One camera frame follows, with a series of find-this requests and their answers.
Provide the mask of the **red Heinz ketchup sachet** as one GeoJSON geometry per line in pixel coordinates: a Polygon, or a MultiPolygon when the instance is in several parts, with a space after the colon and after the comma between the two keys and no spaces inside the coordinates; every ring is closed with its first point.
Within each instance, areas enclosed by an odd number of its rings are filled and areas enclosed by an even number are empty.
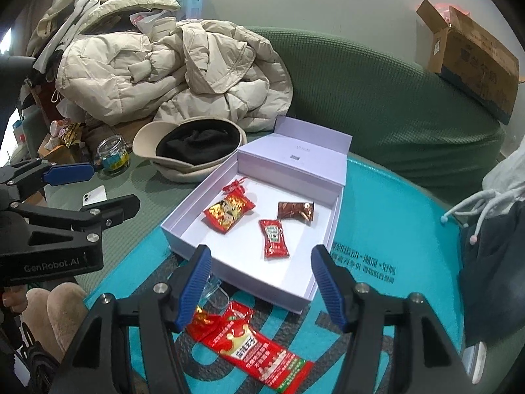
{"type": "Polygon", "coordinates": [[[259,226],[264,236],[264,258],[266,260],[288,258],[289,251],[281,222],[279,220],[260,220],[259,226]]]}

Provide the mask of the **red snack packet with children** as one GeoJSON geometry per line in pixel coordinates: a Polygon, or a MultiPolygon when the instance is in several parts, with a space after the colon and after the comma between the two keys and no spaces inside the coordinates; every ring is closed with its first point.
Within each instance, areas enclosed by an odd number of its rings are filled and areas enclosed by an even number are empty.
{"type": "Polygon", "coordinates": [[[232,191],[204,211],[206,221],[220,233],[227,233],[255,204],[243,193],[232,191]]]}

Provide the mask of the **long red spicy strip packet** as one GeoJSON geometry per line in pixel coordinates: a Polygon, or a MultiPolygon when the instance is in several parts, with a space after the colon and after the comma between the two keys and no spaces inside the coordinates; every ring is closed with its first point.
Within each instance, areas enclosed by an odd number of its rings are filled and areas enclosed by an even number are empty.
{"type": "Polygon", "coordinates": [[[313,363],[251,327],[255,312],[231,301],[221,314],[198,307],[185,331],[230,364],[277,393],[295,393],[313,363]]]}

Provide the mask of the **white smartphone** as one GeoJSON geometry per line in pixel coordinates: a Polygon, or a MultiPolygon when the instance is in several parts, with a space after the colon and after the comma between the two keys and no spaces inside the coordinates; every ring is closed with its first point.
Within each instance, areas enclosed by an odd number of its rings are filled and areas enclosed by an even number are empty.
{"type": "Polygon", "coordinates": [[[88,191],[83,195],[82,204],[84,207],[107,200],[106,188],[103,185],[88,191]]]}

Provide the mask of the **dark brown sauce sachet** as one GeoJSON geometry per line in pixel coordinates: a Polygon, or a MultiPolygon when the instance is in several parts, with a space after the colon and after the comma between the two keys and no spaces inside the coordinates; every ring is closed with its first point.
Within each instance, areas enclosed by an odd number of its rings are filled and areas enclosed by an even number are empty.
{"type": "Polygon", "coordinates": [[[314,220],[313,202],[280,202],[277,218],[280,220],[298,220],[310,225],[314,220]]]}

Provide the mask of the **glass jar blue label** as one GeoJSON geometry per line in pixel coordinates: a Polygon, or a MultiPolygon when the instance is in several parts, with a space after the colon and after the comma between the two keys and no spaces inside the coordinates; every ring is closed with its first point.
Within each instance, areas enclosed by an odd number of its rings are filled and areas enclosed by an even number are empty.
{"type": "Polygon", "coordinates": [[[125,140],[120,135],[113,135],[103,140],[96,150],[101,167],[107,175],[116,175],[129,167],[129,153],[125,140]]]}

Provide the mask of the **beige plush slipper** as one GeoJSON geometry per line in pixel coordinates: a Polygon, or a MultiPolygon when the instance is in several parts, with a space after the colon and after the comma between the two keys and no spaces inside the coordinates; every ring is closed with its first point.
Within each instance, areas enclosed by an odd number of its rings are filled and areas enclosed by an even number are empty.
{"type": "Polygon", "coordinates": [[[62,283],[51,291],[32,288],[27,293],[28,307],[22,320],[49,354],[61,361],[88,309],[87,293],[75,283],[62,283]]]}

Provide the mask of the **white open gift box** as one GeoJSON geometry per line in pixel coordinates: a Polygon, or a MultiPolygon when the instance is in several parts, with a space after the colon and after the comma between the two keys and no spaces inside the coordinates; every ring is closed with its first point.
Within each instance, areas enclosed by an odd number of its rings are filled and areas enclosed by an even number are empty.
{"type": "Polygon", "coordinates": [[[220,280],[296,314],[313,300],[317,284],[310,266],[314,246],[330,247],[343,202],[349,134],[295,118],[280,117],[273,133],[252,140],[205,178],[162,222],[173,252],[185,259],[199,245],[213,258],[220,280]],[[254,203],[226,233],[214,229],[205,210],[223,188],[241,180],[254,203]],[[280,203],[312,203],[312,222],[281,222],[289,255],[264,256],[261,220],[275,220],[280,203]]]}

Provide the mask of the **beige bucket hat black lining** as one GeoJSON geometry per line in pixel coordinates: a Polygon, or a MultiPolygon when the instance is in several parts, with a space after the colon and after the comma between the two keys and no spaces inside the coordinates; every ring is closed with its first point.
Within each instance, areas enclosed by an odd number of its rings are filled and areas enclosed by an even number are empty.
{"type": "Polygon", "coordinates": [[[246,144],[245,131],[232,121],[199,117],[145,124],[134,137],[133,152],[170,182],[192,183],[201,182],[246,144]]]}

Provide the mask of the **dark blue jeans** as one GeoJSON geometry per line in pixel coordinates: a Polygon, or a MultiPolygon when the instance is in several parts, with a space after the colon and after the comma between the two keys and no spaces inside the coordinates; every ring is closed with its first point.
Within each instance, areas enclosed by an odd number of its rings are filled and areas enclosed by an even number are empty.
{"type": "Polygon", "coordinates": [[[459,290],[465,345],[490,345],[524,327],[524,203],[487,219],[475,245],[474,227],[460,231],[459,290]]]}

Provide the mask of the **beige puffer jacket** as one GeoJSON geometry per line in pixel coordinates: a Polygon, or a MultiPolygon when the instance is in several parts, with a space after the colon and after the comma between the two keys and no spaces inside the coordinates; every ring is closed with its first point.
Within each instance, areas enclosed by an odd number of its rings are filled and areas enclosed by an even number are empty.
{"type": "Polygon", "coordinates": [[[108,125],[217,117],[246,132],[272,129],[294,94],[266,37],[227,20],[174,18],[156,21],[148,35],[79,36],[61,56],[55,85],[108,125]]]}

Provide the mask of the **light blue tissue box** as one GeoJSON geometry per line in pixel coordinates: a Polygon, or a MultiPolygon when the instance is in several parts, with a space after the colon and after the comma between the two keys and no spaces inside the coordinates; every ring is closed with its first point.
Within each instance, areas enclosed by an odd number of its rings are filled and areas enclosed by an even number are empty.
{"type": "Polygon", "coordinates": [[[177,20],[201,19],[204,0],[176,0],[180,8],[175,12],[177,20]]]}

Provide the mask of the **brown cardboard box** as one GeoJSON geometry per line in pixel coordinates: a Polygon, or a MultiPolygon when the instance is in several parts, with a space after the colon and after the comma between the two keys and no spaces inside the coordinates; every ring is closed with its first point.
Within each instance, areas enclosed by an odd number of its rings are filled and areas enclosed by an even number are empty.
{"type": "Polygon", "coordinates": [[[427,69],[473,97],[500,123],[509,124],[518,94],[519,60],[453,5],[440,11],[423,0],[416,13],[433,33],[427,69]]]}

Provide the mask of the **grey hoodie with drawstrings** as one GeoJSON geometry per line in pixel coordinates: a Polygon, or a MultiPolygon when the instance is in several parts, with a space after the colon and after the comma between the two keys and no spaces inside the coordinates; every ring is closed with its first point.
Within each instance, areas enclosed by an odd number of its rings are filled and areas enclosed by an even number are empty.
{"type": "Polygon", "coordinates": [[[476,217],[469,244],[480,239],[483,223],[489,218],[507,214],[515,202],[524,201],[524,141],[507,158],[485,175],[480,191],[465,198],[440,216],[445,224],[452,217],[476,217]]]}

